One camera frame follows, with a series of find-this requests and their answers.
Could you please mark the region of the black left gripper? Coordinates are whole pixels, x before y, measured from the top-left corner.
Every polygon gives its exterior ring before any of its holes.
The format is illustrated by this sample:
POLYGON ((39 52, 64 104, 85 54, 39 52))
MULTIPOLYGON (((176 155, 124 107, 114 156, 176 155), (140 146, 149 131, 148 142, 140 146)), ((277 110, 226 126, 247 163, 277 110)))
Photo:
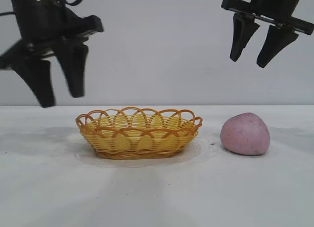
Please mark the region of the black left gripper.
MULTIPOLYGON (((55 56, 71 96, 83 97, 88 46, 82 42, 94 33, 103 32, 104 27, 99 17, 79 17, 69 9, 82 1, 11 0, 21 39, 0 56, 1 69, 9 68, 19 56, 46 58, 55 43, 55 56)), ((55 106, 50 70, 51 63, 47 60, 21 59, 14 63, 14 71, 42 108, 55 106)))

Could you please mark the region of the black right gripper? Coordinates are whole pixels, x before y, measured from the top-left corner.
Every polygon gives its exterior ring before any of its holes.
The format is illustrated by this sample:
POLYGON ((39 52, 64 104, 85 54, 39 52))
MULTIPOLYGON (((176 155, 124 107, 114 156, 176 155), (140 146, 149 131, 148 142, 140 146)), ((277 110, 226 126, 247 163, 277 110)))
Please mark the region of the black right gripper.
POLYGON ((221 8, 235 12, 234 33, 230 59, 237 61, 251 37, 260 27, 254 18, 274 24, 269 26, 264 45, 257 57, 257 65, 265 68, 286 46, 298 38, 298 31, 311 35, 313 23, 292 16, 300 0, 223 0, 221 8))

